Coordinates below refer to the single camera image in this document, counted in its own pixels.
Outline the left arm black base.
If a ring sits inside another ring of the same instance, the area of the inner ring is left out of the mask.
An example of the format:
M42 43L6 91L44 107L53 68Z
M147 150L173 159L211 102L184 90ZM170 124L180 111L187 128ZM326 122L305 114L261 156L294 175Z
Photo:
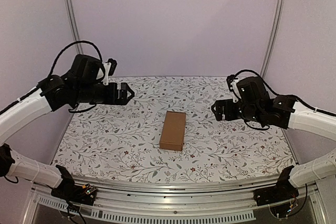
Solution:
M61 183L51 190L51 195L65 201L93 206L98 189L91 184L76 185L71 174L62 166L56 165L61 173Z

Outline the brown cardboard box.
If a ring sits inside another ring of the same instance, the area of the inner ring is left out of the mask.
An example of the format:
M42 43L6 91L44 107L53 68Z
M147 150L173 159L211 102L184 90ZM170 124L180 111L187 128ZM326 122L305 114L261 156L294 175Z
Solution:
M160 149L169 151L183 150L185 122L185 113L167 111L159 142Z

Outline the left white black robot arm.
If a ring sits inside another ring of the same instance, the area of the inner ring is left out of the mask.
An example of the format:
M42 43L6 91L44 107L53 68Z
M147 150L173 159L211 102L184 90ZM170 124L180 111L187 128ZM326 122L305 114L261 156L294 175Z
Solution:
M127 105L134 91L125 82L109 82L117 62L78 54L71 68L62 76L49 75L27 95L1 111L1 176L20 177L57 188L67 200L78 195L78 188L69 172L61 166L51 166L25 157L10 148L6 141L37 118L55 112L65 105L75 113L81 103L94 108L98 104Z

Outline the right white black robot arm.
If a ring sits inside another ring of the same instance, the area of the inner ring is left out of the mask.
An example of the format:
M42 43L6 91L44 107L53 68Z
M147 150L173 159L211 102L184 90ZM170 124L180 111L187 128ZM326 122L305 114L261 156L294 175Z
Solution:
M335 114L314 108L295 95L277 94L271 98L271 88L260 76L239 80L235 75L227 78L233 98L217 100L211 111L217 121L243 120L260 124L259 130L270 126L310 132L335 140ZM335 150L302 165L285 168L278 185L271 190L276 201L291 194L292 187L335 175Z

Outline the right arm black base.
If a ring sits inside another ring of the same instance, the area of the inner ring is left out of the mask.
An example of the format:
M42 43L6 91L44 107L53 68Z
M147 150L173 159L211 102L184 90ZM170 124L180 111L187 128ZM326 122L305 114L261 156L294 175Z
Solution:
M274 204L299 196L297 187L289 182L289 175L293 168L294 166L291 165L283 169L275 185L253 191L253 199L257 206Z

